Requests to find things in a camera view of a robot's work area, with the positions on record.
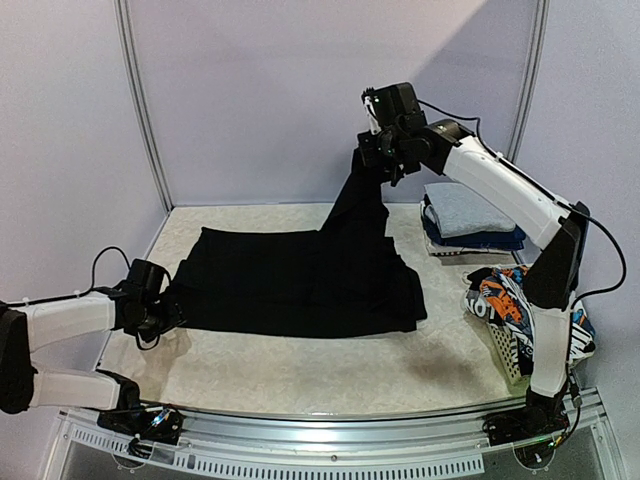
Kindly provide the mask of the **grey tank top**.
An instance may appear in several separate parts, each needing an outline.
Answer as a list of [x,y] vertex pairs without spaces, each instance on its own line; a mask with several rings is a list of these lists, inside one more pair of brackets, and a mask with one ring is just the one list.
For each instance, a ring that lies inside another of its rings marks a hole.
[[505,233],[516,228],[514,221],[459,183],[427,184],[424,194],[425,215],[444,238]]

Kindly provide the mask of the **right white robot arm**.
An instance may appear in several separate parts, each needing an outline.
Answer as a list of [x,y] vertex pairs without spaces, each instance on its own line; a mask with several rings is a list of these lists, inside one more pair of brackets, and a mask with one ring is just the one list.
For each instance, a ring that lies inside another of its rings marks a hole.
[[453,120],[421,125],[375,127],[357,136],[363,162],[383,167],[392,183],[426,167],[465,185],[520,227],[541,254],[522,291],[533,327],[533,401],[517,415],[517,427],[537,436],[552,424],[550,401],[567,384],[570,304],[575,298],[585,226],[578,212],[526,179],[508,161],[493,155],[478,136]]

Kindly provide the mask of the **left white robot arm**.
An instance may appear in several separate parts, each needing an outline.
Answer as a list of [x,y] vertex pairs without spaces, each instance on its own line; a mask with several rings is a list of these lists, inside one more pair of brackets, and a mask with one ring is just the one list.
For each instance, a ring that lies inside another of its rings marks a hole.
[[31,355],[50,344],[96,332],[122,331],[141,350],[154,348],[161,336],[185,323],[177,302],[161,288],[168,271],[147,260],[131,263],[127,277],[114,287],[92,287],[54,300],[1,304],[1,411],[14,415],[40,406],[107,411],[128,434],[148,426],[139,405],[139,387],[106,371],[51,369]]

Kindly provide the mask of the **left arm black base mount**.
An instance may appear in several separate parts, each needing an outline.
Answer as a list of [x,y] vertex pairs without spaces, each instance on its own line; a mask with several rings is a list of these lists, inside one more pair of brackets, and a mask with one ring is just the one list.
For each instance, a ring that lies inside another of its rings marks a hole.
[[140,440],[169,445],[178,443],[185,416],[176,407],[142,401],[135,381],[106,370],[98,370],[98,373],[114,379],[120,387],[116,407],[99,413],[99,427]]

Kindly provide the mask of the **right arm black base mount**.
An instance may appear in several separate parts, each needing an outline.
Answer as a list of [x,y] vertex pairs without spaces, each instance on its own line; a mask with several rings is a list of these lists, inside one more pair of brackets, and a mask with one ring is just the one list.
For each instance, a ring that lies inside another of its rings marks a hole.
[[569,394],[576,409],[573,422],[570,422],[564,408],[565,390],[554,397],[546,397],[528,388],[523,407],[487,414],[483,418],[482,431],[489,443],[495,446],[546,437],[561,430],[560,436],[549,443],[550,449],[557,449],[573,435],[581,418],[582,397],[579,388],[571,384]]

